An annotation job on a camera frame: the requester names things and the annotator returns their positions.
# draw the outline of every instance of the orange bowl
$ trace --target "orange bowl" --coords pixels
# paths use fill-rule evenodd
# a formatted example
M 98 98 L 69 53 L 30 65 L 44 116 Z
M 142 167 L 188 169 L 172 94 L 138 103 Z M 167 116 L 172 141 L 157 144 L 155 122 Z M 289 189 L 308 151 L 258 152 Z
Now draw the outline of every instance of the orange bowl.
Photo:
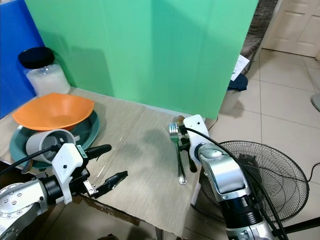
M 94 101 L 81 96 L 50 93 L 26 103 L 12 116 L 18 124 L 32 130 L 72 129 L 89 117 L 94 105 Z

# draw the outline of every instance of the metal fork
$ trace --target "metal fork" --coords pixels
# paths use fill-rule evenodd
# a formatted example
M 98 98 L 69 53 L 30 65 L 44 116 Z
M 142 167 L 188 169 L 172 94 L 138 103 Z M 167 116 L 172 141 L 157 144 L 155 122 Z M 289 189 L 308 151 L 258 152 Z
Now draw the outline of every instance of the metal fork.
M 176 122 L 169 123 L 169 133 L 171 141 L 175 144 L 176 155 L 178 158 L 178 181 L 181 185 L 184 185 L 187 183 L 187 178 L 185 175 L 184 167 L 182 165 L 182 160 L 179 151 L 178 125 Z

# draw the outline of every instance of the white cup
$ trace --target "white cup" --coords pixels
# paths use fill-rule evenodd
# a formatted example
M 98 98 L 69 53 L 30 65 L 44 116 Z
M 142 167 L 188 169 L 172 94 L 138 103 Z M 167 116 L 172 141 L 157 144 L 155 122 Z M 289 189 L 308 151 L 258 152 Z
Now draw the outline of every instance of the white cup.
M 80 140 L 80 136 L 73 136 L 73 134 L 64 129 L 54 129 L 51 131 L 41 131 L 33 134 L 29 137 L 25 145 L 25 150 L 28 155 L 34 154 L 42 149 L 49 148 L 52 145 L 60 143 L 60 138 L 63 139 L 64 143 L 76 144 Z M 39 156 L 33 158 L 40 162 L 51 164 L 57 153 L 53 151 L 45 152 Z

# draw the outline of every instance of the glass jar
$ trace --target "glass jar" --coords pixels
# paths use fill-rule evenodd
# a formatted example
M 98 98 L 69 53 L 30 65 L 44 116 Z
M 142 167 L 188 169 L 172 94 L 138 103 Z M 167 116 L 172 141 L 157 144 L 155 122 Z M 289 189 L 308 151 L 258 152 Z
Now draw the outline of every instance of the glass jar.
M 33 47 L 18 56 L 24 74 L 38 97 L 50 93 L 67 94 L 70 90 L 61 66 L 55 62 L 53 51 L 45 46 Z

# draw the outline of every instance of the table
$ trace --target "table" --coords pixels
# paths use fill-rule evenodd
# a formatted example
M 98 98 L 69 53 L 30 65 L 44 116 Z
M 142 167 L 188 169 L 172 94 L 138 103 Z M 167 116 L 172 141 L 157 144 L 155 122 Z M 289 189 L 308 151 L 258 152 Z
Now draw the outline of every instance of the table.
M 95 102 L 100 130 L 91 146 L 112 146 L 98 161 L 89 162 L 90 183 L 99 186 L 115 173 L 128 171 L 128 177 L 114 190 L 96 200 L 84 197 L 86 202 L 126 221 L 152 224 L 158 239 L 163 238 L 163 231 L 181 236 L 200 171 L 190 172 L 188 155 L 183 151 L 187 184 L 179 184 L 176 150 L 168 134 L 168 123 L 174 116 L 79 88 L 72 88 L 70 94 Z M 10 114 L 0 120 L 0 157 L 7 164 L 14 162 L 9 143 L 17 127 Z

